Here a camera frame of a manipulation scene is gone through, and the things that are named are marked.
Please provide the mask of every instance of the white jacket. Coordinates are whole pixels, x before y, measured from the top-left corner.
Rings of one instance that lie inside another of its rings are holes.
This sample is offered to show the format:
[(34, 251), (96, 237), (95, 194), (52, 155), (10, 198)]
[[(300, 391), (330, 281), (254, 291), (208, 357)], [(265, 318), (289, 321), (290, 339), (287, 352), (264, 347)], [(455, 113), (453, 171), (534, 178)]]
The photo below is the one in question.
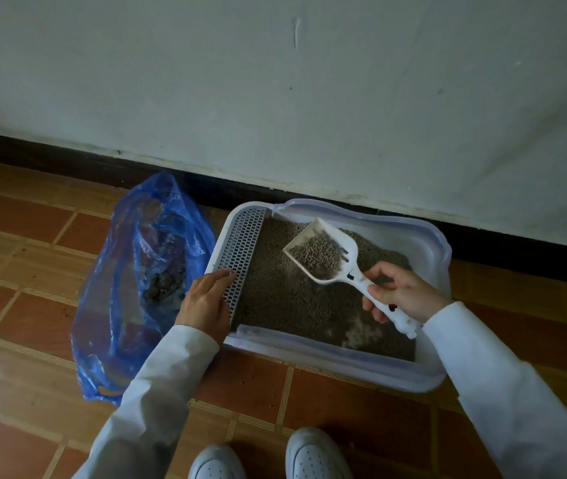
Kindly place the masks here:
[[(423, 331), (503, 477), (567, 479), (567, 409), (534, 368), (462, 303), (434, 315)], [(188, 400), (218, 351), (202, 331), (170, 330), (73, 477), (163, 478), (188, 416)]]

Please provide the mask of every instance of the white sneaker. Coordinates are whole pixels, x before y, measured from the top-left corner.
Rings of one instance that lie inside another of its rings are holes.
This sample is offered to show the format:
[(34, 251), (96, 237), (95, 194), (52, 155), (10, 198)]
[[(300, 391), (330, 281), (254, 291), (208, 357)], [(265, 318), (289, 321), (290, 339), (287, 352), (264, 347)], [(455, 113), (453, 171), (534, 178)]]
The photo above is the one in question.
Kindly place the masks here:
[(335, 442), (318, 428), (297, 430), (285, 451), (287, 479), (352, 479), (352, 472)]
[(246, 473), (230, 446), (211, 445), (195, 458), (188, 479), (246, 479)]

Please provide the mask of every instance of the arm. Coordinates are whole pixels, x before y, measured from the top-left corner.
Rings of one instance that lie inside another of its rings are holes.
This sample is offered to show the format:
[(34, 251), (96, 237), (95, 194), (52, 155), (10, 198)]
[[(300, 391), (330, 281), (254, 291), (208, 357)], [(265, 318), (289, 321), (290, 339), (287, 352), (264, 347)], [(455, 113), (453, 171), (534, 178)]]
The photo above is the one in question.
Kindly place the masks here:
[[(426, 323), (459, 401), (503, 477), (567, 479), (567, 409), (534, 368), (521, 362), (462, 303), (452, 303), (415, 273), (380, 262), (366, 275), (394, 282), (370, 294)], [(387, 322), (363, 300), (379, 322)]]
[(74, 479), (163, 478), (188, 418), (188, 401), (228, 334), (228, 271), (193, 282), (176, 326), (128, 385)]

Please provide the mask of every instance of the white litter box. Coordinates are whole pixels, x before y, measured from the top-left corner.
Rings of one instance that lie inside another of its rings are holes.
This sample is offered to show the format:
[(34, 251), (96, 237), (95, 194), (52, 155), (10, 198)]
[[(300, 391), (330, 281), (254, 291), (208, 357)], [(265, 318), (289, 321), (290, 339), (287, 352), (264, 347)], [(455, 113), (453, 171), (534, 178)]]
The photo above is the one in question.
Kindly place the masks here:
[[(345, 210), (326, 202), (295, 199), (280, 205), (249, 202), (235, 208), (226, 219), (206, 272), (231, 269), (237, 279), (224, 298), (233, 316), (241, 286), (248, 272), (264, 217), (295, 223), (321, 217), (341, 229), (359, 233), (375, 245), (406, 255), (413, 270), (425, 281), (450, 295), (447, 267), (452, 249), (434, 225), (405, 217), (383, 217)], [(281, 331), (240, 325), (226, 345), (278, 360), (361, 379), (382, 386), (424, 393), (443, 381), (446, 372), (436, 350), (423, 332), (416, 337), (415, 362), (321, 343)]]

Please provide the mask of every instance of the white wall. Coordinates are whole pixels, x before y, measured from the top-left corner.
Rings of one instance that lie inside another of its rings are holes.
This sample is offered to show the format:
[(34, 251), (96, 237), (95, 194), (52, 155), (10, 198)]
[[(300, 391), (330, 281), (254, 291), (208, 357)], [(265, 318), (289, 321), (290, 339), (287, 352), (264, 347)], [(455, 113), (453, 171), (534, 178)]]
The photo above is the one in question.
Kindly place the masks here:
[(567, 244), (567, 0), (0, 0), (0, 134)]

